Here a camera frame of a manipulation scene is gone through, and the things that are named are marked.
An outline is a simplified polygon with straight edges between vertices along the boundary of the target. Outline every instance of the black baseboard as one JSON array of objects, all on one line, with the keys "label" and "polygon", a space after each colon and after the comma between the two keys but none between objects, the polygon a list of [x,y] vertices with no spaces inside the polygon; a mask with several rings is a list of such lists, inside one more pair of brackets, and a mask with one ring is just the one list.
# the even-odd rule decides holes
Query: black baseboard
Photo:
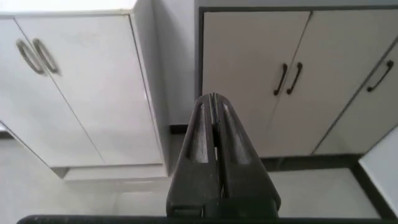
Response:
[{"label": "black baseboard", "polygon": [[172,134],[185,134],[187,132],[187,129],[188,129],[187,124],[170,125],[170,132]]},{"label": "black baseboard", "polygon": [[0,139],[14,139],[7,131],[0,131]]},{"label": "black baseboard", "polygon": [[362,154],[262,158],[268,172],[351,168]]},{"label": "black baseboard", "polygon": [[356,181],[362,187],[366,196],[368,196],[368,199],[372,202],[373,207],[377,210],[380,217],[385,220],[396,220],[397,216],[392,211],[390,206],[388,206],[387,202],[384,200],[383,196],[373,184],[368,174],[362,168],[361,164],[357,163],[354,167],[351,168],[351,172],[355,176]]}]

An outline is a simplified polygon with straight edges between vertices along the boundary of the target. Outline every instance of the cabinet handle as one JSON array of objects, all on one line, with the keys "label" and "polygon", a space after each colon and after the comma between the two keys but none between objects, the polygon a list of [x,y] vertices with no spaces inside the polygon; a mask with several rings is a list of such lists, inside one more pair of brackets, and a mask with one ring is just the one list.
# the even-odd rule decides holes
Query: cabinet handle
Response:
[{"label": "cabinet handle", "polygon": [[381,77],[381,79],[380,79],[373,87],[368,86],[368,89],[367,89],[368,92],[372,92],[373,90],[375,90],[375,89],[379,86],[379,84],[383,81],[383,79],[387,76],[387,74],[388,74],[388,73],[391,71],[391,69],[393,68],[394,62],[393,62],[392,60],[389,60],[389,61],[386,63],[386,65],[387,65],[387,70],[386,70],[386,72],[384,72],[384,75]]},{"label": "cabinet handle", "polygon": [[287,65],[286,63],[283,64],[282,68],[284,69],[284,72],[282,74],[282,78],[280,79],[279,86],[277,90],[274,90],[274,96],[277,96],[279,94],[280,88],[282,87],[282,83],[284,82],[286,72],[287,72]]},{"label": "cabinet handle", "polygon": [[58,73],[58,68],[55,65],[54,59],[48,52],[48,50],[45,48],[44,44],[39,40],[39,39],[33,39],[33,46],[35,47],[40,59],[44,62],[45,66],[50,70],[52,73]]},{"label": "cabinet handle", "polygon": [[300,73],[301,73],[301,70],[302,70],[302,69],[303,69],[303,64],[302,64],[301,62],[297,63],[297,74],[296,74],[296,77],[294,78],[292,87],[290,87],[290,88],[288,88],[288,89],[286,90],[286,93],[287,93],[288,95],[292,94],[293,89],[294,89],[294,86],[296,85],[297,80],[299,79],[299,76],[300,76]]},{"label": "cabinet handle", "polygon": [[[22,55],[22,57],[24,58],[25,62],[29,65],[29,67],[31,69],[33,69],[33,71],[35,71],[35,73],[37,73],[39,75],[43,75],[44,70],[40,66],[40,63],[38,62],[38,60],[34,57],[33,52],[30,51],[29,47],[22,40],[17,40],[17,47],[18,47],[19,53]],[[30,58],[27,56],[26,51],[29,52],[29,55],[33,58],[33,60],[37,64],[38,68],[32,63]]]}]

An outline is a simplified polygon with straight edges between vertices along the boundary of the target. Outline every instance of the tiled floor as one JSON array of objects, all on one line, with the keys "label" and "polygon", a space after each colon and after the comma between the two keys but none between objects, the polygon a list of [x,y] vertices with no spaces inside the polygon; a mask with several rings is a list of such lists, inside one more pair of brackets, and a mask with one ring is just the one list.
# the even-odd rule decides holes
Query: tiled floor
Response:
[{"label": "tiled floor", "polygon": [[[174,138],[174,146],[182,139]],[[282,198],[281,217],[378,217],[348,169],[274,172],[270,177]],[[164,216],[170,183],[64,182],[18,142],[0,140],[0,223],[30,214]]]}]

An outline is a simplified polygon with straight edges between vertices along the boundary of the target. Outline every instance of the white cabinet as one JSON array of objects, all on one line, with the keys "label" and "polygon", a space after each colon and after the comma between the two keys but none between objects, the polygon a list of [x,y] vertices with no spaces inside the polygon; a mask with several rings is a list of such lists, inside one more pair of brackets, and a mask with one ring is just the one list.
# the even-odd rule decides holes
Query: white cabinet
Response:
[{"label": "white cabinet", "polygon": [[79,177],[166,175],[169,124],[152,1],[128,7],[0,19],[7,34],[0,120],[50,167]]},{"label": "white cabinet", "polygon": [[162,163],[129,16],[16,21],[47,49],[51,76],[105,163]]},{"label": "white cabinet", "polygon": [[260,156],[267,155],[267,125],[278,96],[284,94],[282,82],[309,14],[205,14],[203,94],[216,92],[230,100]]},{"label": "white cabinet", "polygon": [[397,10],[308,15],[205,14],[203,93],[231,100],[261,157],[310,155],[398,35]]},{"label": "white cabinet", "polygon": [[[12,19],[1,19],[0,33],[4,34],[0,37],[1,121],[50,167],[102,165],[18,25]],[[23,47],[22,53],[17,43]],[[41,74],[34,72],[29,62]]]},{"label": "white cabinet", "polygon": [[365,153],[396,127],[397,63],[398,46],[395,46],[347,107],[316,154]]},{"label": "white cabinet", "polygon": [[391,22],[397,20],[396,10],[314,12],[266,136],[265,156],[312,153],[397,37]]}]

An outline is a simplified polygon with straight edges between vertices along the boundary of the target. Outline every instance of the countertop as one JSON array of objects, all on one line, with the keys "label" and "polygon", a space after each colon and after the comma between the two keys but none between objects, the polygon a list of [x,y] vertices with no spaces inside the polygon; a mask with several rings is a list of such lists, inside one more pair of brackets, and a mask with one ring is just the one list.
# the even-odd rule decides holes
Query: countertop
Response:
[{"label": "countertop", "polygon": [[137,0],[0,0],[0,16],[130,14]]}]

